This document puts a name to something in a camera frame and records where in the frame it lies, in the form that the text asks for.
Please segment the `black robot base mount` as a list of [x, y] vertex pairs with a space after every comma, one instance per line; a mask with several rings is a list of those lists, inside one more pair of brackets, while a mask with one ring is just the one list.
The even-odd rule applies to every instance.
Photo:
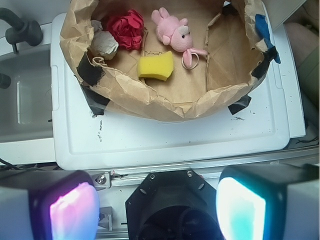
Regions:
[[125, 202], [130, 240], [222, 240], [216, 189], [193, 170], [151, 172]]

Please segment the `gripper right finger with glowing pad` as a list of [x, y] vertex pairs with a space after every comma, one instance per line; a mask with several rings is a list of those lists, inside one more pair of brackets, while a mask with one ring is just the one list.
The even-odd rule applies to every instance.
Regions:
[[320, 168], [248, 163], [222, 171], [216, 214], [227, 240], [318, 240]]

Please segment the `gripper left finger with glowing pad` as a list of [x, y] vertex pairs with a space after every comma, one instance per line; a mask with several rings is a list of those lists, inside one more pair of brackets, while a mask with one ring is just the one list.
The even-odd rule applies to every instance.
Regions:
[[99, 215], [99, 196], [85, 171], [0, 174], [2, 240], [93, 240]]

